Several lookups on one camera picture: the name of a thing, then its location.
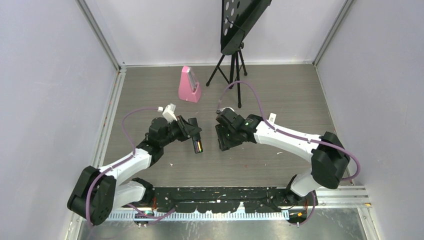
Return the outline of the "orange battery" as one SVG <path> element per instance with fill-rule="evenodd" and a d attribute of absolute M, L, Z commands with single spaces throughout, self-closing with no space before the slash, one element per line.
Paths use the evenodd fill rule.
<path fill-rule="evenodd" d="M 202 144 L 201 144 L 201 142 L 200 141 L 197 141 L 196 142 L 196 146 L 197 146 L 197 152 L 198 153 L 201 153 L 203 150 L 202 150 Z"/>

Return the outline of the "white remote control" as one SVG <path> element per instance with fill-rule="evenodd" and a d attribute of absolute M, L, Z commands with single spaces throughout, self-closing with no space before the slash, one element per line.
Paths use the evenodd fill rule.
<path fill-rule="evenodd" d="M 270 113 L 269 114 L 269 118 L 268 118 L 268 121 L 270 122 L 270 123 L 274 123 L 275 122 L 275 120 L 276 120 L 276 114 L 275 113 Z"/>

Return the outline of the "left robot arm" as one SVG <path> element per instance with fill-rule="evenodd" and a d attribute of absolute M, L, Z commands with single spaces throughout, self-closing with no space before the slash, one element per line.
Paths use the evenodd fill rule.
<path fill-rule="evenodd" d="M 185 120 L 179 115 L 173 121 L 164 117 L 153 119 L 134 151 L 109 165 L 100 168 L 87 166 L 82 170 L 67 208 L 98 226 L 117 208 L 129 204 L 148 207 L 154 200 L 154 187 L 134 175 L 157 163 L 165 146 L 174 141 L 192 139 L 196 153 L 202 152 L 201 130 L 195 117 Z"/>

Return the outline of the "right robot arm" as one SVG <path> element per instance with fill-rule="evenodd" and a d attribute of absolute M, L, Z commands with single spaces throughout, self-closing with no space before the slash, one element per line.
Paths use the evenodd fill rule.
<path fill-rule="evenodd" d="M 338 137 L 328 131 L 324 135 L 302 133 L 258 115 L 244 118 L 230 107 L 219 109 L 216 121 L 221 151 L 243 143 L 261 144 L 287 151 L 310 163 L 310 169 L 294 175 L 285 188 L 285 198 L 291 205 L 299 205 L 320 187 L 337 189 L 350 162 Z"/>

